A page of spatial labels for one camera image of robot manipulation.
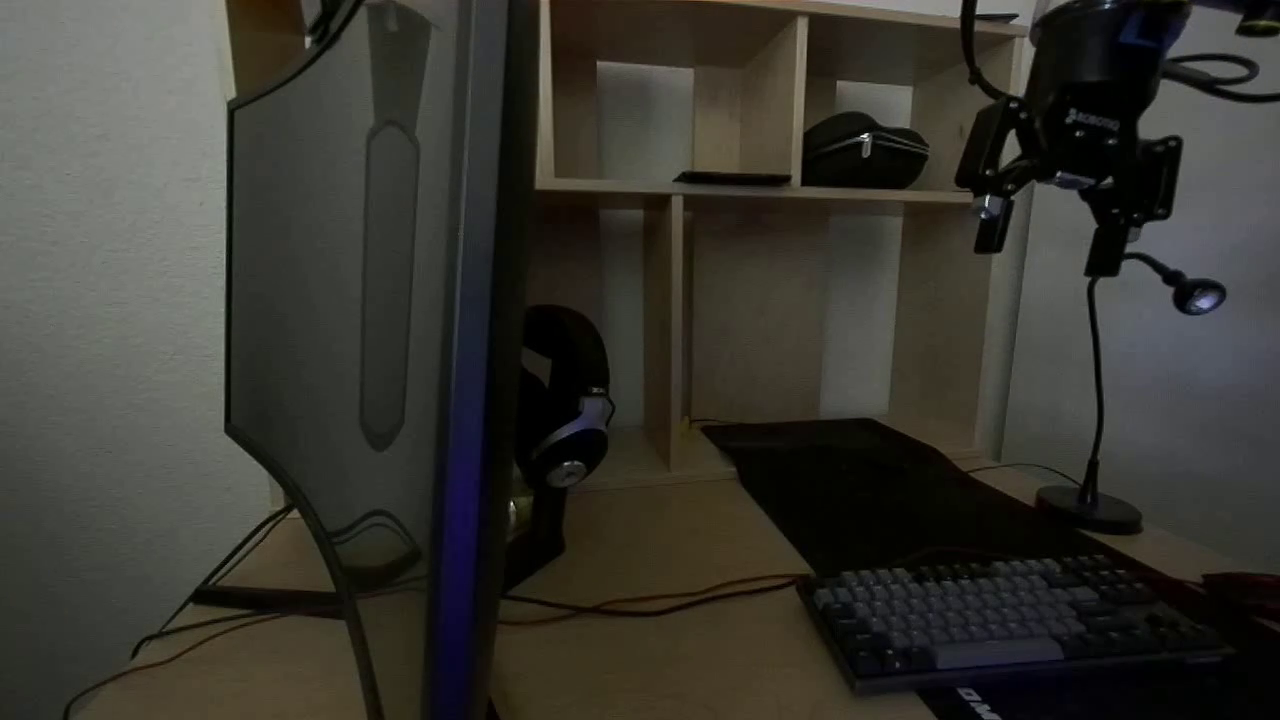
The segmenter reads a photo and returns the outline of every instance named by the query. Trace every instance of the mechanical keyboard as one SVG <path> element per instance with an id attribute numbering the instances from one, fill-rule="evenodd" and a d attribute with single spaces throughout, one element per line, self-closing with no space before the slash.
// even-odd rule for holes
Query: mechanical keyboard
<path id="1" fill-rule="evenodd" d="M 799 601 L 852 693 L 1228 658 L 1109 557 L 852 567 L 804 581 Z"/>

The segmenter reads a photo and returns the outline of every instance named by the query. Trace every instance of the monitor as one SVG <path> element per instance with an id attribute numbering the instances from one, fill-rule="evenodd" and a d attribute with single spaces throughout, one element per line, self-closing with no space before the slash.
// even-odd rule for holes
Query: monitor
<path id="1" fill-rule="evenodd" d="M 533 0 L 325 0 L 229 115 L 223 424 L 316 536 L 369 718 L 489 710 L 533 54 Z"/>

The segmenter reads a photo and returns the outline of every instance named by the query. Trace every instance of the lamp base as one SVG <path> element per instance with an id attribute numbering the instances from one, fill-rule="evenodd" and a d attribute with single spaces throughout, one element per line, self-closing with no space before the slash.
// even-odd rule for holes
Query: lamp base
<path id="1" fill-rule="evenodd" d="M 1115 498 L 1096 498 L 1096 505 L 1078 505 L 1075 490 L 1039 490 L 1036 513 L 1045 513 L 1061 524 L 1075 524 L 1075 530 L 1093 530 L 1093 533 L 1109 533 L 1109 536 L 1145 533 L 1145 517 L 1130 505 L 1124 505 Z"/>

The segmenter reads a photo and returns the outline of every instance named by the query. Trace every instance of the wooden desk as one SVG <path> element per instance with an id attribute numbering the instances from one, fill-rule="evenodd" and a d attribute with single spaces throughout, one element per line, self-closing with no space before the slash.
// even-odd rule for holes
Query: wooden desk
<path id="1" fill-rule="evenodd" d="M 989 484 L 1033 498 L 1019 471 Z M 676 479 L 591 479 L 566 508 L 566 552 L 521 593 L 552 601 L 611 601 L 684 593 L 736 578 L 804 574 L 791 546 L 748 500 L 728 465 Z M 1112 542 L 1172 578 L 1228 567 L 1222 557 L 1159 530 Z M 263 546 L 252 578 L 309 578 L 319 566 L 298 536 Z M 820 647 L 796 593 L 712 604 L 664 619 L 573 619 L 498 627 L 491 696 L 504 720 L 848 720 L 929 718 L 914 696 L 852 696 Z M 90 720 L 144 718 L 360 718 L 347 635 L 336 619 L 273 619 L 223 635 L 173 667 L 130 677 L 84 704 Z"/>

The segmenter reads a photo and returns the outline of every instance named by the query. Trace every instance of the mouse pad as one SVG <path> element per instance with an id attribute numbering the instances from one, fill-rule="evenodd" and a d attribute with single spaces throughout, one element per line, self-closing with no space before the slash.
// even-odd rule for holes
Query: mouse pad
<path id="1" fill-rule="evenodd" d="M 983 490 L 945 451 L 877 419 L 712 424 L 703 437 L 736 465 L 748 498 L 814 574 L 900 559 L 1045 557 L 1112 547 Z M 1187 615 L 1240 653 L 1214 667 L 1140 667 L 1096 677 L 983 681 L 921 693 L 945 720 L 1219 720 L 1280 718 L 1280 641 L 1212 607 L 1201 593 L 1130 566 Z"/>

